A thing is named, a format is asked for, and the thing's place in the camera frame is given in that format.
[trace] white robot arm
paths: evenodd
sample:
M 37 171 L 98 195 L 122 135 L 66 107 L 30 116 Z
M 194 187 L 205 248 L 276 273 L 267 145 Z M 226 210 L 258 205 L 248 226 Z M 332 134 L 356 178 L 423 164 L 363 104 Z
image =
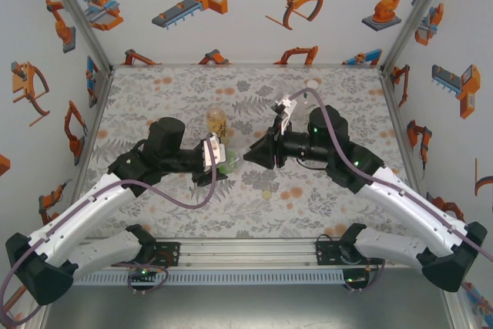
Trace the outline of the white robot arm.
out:
M 147 264 L 155 257 L 156 240 L 140 225 L 127 227 L 104 240 L 82 246 L 80 243 L 107 217 L 134 201 L 163 176 L 192 173 L 198 186 L 226 178 L 215 166 L 226 160 L 224 145 L 217 136 L 202 140 L 194 149 L 180 149 L 184 130 L 185 125 L 177 119 L 164 118 L 153 123 L 148 139 L 119 156 L 109 166 L 109 172 L 65 212 L 28 237 L 16 233 L 7 240 L 11 266 L 32 250 L 15 274 L 38 304 L 52 303 L 74 280 L 94 271 L 125 261 Z M 187 208 L 202 206 L 174 202 Z
M 340 239 L 344 260 L 390 260 L 421 270 L 441 289 L 457 291 L 478 255 L 463 239 L 480 247 L 487 230 L 480 223 L 467 225 L 439 211 L 395 176 L 382 159 L 351 142 L 347 120 L 333 107 L 325 106 L 326 112 L 321 107 L 315 109 L 310 114 L 307 133 L 292 131 L 292 101 L 293 96 L 284 96 L 277 102 L 273 107 L 278 114 L 274 124 L 243 158 L 267 169 L 283 167 L 288 157 L 326 163 L 325 172 L 337 185 L 382 206 L 418 236 L 401 237 L 354 223 Z M 332 133 L 326 119 L 332 124 Z M 340 151 L 349 162 L 341 158 Z

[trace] white wall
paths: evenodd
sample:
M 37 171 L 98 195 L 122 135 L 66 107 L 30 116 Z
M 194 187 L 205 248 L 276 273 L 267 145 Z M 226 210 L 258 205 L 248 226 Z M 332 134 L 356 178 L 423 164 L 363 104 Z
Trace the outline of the white wall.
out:
M 82 35 L 77 33 L 75 50 L 64 54 L 62 40 L 55 32 L 55 18 L 47 11 L 45 0 L 1 0 L 0 12 L 0 154 L 11 161 L 11 169 L 0 176 L 0 241 L 14 233 L 29 235 L 42 225 L 38 214 L 38 197 L 47 195 L 68 178 L 62 201 L 53 210 L 69 205 L 78 167 L 74 167 L 69 141 L 63 130 L 64 117 L 71 99 L 79 108 L 89 129 L 96 106 L 89 109 L 86 90 L 86 57 L 91 54 Z M 67 25 L 70 15 L 61 10 Z M 39 105 L 50 113 L 29 127 L 38 114 L 23 99 L 12 100 L 21 92 L 12 93 L 11 62 L 29 61 L 46 78 L 50 92 L 39 98 Z M 35 90 L 42 91 L 35 79 Z M 72 132 L 82 135 L 82 128 L 72 120 Z M 0 277 L 9 268 L 5 248 L 0 248 Z
M 437 35 L 428 46 L 411 40 L 399 58 L 398 67 L 411 67 L 409 99 L 401 108 L 405 123 L 416 119 L 432 132 L 429 161 L 424 179 L 433 196 L 456 202 L 466 222 L 479 221 L 490 235 L 484 247 L 493 251 L 492 186 L 483 186 L 475 196 L 475 158 L 479 160 L 479 177 L 493 175 L 491 141 L 493 129 L 493 0 L 434 0 L 444 3 L 444 18 Z M 470 64 L 481 73 L 481 88 L 476 93 L 475 111 L 467 118 L 459 116 L 459 101 L 431 81 L 433 64 L 461 75 Z M 400 99 L 402 84 L 396 88 Z M 418 148 L 414 150 L 418 168 Z M 493 299 L 492 265 L 478 257 L 468 279 L 487 298 Z
M 79 1 L 85 8 L 85 2 Z M 361 19 L 372 15 L 380 0 L 324 0 L 312 22 L 292 15 L 293 31 L 288 31 L 265 18 L 272 15 L 282 19 L 284 0 L 228 0 L 225 15 L 212 10 L 199 12 L 166 30 L 151 20 L 182 0 L 116 1 L 125 21 L 106 32 L 95 30 L 115 64 L 123 62 L 124 52 L 131 48 L 164 63 L 198 63 L 213 49 L 219 49 L 232 63 L 273 63 L 287 49 L 314 45 L 320 47 L 315 62 L 341 63 L 359 52 L 382 48 L 385 53 L 404 24 L 379 32 L 363 25 Z M 302 9 L 307 14 L 312 8 Z M 401 0 L 397 15 L 405 19 L 411 9 L 411 0 Z M 303 60 L 292 58 L 293 62 Z

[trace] plastic bottle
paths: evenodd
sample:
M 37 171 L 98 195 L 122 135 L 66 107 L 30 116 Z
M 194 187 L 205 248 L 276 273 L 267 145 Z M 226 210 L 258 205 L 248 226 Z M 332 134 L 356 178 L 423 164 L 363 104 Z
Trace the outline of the plastic bottle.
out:
M 206 113 L 207 126 L 209 131 L 217 134 L 222 143 L 226 144 L 226 135 L 228 132 L 226 113 L 217 104 L 211 105 Z

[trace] gray floor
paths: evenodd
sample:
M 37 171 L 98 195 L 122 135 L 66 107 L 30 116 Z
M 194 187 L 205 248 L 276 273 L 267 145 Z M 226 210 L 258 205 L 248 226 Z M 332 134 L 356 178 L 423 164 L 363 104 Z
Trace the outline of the gray floor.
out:
M 341 286 L 74 287 L 54 303 L 48 329 L 445 329 L 442 293 L 412 270 L 385 271 L 363 295 Z

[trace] floral tablecloth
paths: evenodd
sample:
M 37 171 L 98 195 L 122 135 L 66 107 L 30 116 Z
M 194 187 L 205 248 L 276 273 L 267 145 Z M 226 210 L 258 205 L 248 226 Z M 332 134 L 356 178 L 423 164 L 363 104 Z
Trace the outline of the floral tablecloth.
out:
M 405 179 L 401 154 L 376 69 L 292 69 L 203 66 L 120 68 L 92 148 L 83 191 L 135 142 L 149 125 L 172 116 L 184 121 L 183 148 L 207 133 L 206 111 L 217 103 L 226 111 L 230 147 L 245 150 L 272 125 L 272 99 L 318 81 L 326 104 L 347 119 L 351 139 L 367 146 Z M 187 203 L 198 203 L 208 187 L 197 188 L 189 174 L 163 177 L 158 186 Z M 341 235 L 353 222 L 406 233 L 380 207 L 332 183 L 323 171 L 306 170 L 289 159 L 281 170 L 242 163 L 218 183 L 213 199 L 200 210 L 184 210 L 149 191 L 123 206 L 93 237 L 108 237 L 140 223 L 155 237 L 316 237 Z

